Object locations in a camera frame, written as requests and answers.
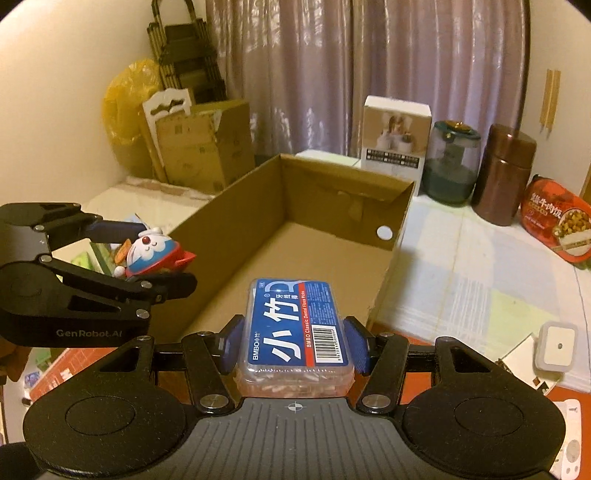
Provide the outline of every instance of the purple curtain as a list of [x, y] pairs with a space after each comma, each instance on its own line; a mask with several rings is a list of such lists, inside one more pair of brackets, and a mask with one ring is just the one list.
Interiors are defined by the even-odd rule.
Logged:
[[485, 138], [518, 125], [526, 1], [207, 0], [207, 19], [257, 153], [357, 156], [368, 95], [427, 103]]

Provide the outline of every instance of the open cardboard box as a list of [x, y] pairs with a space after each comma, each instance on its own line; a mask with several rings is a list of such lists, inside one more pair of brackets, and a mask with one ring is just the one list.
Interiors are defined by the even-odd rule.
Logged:
[[[196, 254], [189, 298], [154, 307], [150, 333], [176, 342], [245, 313], [257, 278], [331, 285], [342, 317], [371, 322], [394, 267], [413, 183], [278, 155], [224, 190], [171, 236]], [[389, 227], [389, 240], [377, 229]]]

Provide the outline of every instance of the tablecloth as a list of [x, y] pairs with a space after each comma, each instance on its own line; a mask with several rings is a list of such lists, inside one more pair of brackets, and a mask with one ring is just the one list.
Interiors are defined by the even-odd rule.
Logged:
[[493, 361], [549, 320], [574, 323], [574, 367], [561, 385], [591, 392], [590, 312], [591, 271], [565, 262], [518, 222], [498, 227], [469, 206], [420, 196], [377, 321], [428, 342], [454, 336]]

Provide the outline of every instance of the toy figurine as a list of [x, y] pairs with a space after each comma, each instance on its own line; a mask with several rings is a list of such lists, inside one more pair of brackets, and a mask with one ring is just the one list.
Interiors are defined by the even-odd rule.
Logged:
[[127, 252], [127, 267], [116, 267], [113, 276], [129, 278], [141, 274], [182, 271], [194, 258], [194, 254], [186, 252], [178, 242], [164, 235], [161, 228], [151, 228], [138, 234], [138, 239]]

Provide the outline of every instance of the white remote control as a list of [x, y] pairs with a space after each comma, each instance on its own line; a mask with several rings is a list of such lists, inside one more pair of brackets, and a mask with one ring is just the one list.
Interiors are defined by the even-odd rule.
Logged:
[[561, 480], [574, 480], [579, 476], [581, 468], [581, 404], [574, 399], [554, 404], [564, 417], [566, 434], [550, 473]]

